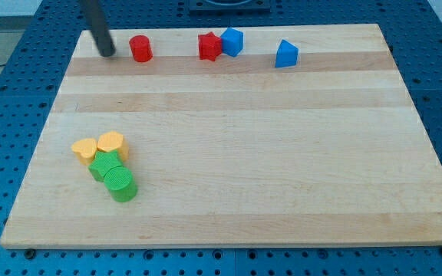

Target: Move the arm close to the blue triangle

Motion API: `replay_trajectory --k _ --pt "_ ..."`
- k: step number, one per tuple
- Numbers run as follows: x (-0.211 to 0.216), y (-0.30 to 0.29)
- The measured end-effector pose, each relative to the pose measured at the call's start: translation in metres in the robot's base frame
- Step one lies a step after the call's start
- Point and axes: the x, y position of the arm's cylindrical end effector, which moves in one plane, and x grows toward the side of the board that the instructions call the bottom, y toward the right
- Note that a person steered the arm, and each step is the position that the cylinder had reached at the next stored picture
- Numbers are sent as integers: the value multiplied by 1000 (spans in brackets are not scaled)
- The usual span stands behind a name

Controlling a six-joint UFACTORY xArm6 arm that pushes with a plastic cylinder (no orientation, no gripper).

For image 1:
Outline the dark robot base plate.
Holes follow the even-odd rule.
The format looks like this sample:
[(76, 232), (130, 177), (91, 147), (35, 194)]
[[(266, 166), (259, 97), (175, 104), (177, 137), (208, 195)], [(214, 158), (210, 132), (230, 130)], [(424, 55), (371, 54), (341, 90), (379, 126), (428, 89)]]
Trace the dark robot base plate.
[(268, 12), (270, 0), (188, 0), (188, 9), (193, 12)]

